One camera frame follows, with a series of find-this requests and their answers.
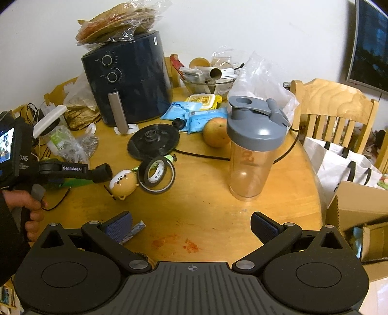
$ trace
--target air fryer handle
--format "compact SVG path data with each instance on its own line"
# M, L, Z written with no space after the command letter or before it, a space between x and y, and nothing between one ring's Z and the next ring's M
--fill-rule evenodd
M114 117L114 121L116 122L117 130L122 135L126 135L129 128L124 114L124 109L121 103L119 92L109 93L108 99L112 108L113 117Z

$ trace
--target wet wipes package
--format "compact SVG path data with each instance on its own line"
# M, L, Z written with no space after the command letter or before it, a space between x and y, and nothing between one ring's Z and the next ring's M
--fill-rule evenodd
M218 117L228 118L226 107L186 113L187 133L202 132L203 127L210 119Z
M174 120L175 118L185 119L186 113L199 111L200 102L174 102L160 119Z
M226 107L218 109L200 110L202 103L199 102L174 102L171 104L161 119L183 119L186 126L180 130L187 133L202 132L205 124L212 118L228 117Z

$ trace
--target black electrical tape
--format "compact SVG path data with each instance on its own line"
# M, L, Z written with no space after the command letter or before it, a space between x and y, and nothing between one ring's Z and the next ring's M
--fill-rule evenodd
M149 176L152 167L156 166L155 174ZM167 159L164 156L155 158L145 158L137 169L138 179L148 188L155 187L159 184L166 174Z
M147 173L143 173L143 170L144 169L150 169L150 167L155 163L155 161L158 161L158 160L163 160L166 162L166 165L165 165L165 168L164 168L164 172L163 172L163 176L165 175L166 173L166 168L169 167L171 169L171 180L170 182L167 184L166 187L162 188L162 189L159 189L159 190L152 190L150 189L149 187L146 186L146 184L144 183L144 179L147 177L147 180L149 181L149 178L148 178L148 172ZM143 161L138 170L137 170L137 181L140 185L140 187L145 190L146 192L149 192L150 194L161 194L161 193L164 193L166 192L167 190L169 190L172 186L172 184L174 184L174 181L175 181L175 168L172 164L172 162L170 162L168 159L166 159L164 156L158 156L156 157L155 159L152 159L151 160L152 162L148 162L146 164L145 161Z

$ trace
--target small figurine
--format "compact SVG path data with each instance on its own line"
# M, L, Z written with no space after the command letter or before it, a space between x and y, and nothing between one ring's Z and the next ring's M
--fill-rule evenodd
M113 177L109 183L109 189L114 197L124 200L139 186L136 173L130 170L123 170Z

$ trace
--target gray lid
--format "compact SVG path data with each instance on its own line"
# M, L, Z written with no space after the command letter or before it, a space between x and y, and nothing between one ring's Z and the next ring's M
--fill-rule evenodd
M272 151L283 143L290 123L274 99L231 96L228 115L230 139L247 150Z

